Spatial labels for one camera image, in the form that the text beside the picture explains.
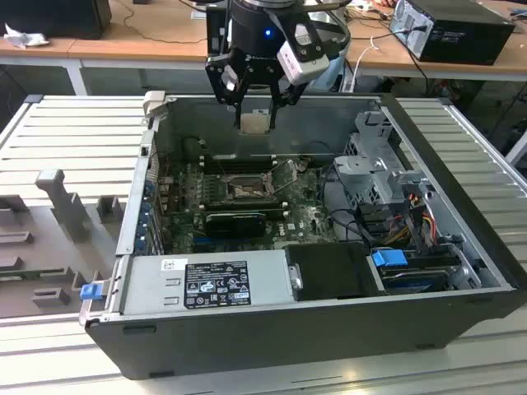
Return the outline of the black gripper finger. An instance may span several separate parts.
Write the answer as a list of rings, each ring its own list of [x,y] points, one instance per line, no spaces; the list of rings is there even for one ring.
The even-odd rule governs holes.
[[[278,81],[271,81],[269,88],[271,92],[271,104],[269,106],[269,129],[276,127],[277,112],[288,105],[295,105],[304,93],[308,83],[298,86],[290,85],[284,92],[279,90]]]
[[[235,53],[208,57],[205,65],[217,102],[235,108],[235,128],[240,128],[241,104],[247,92],[245,67],[239,66],[239,56]]]

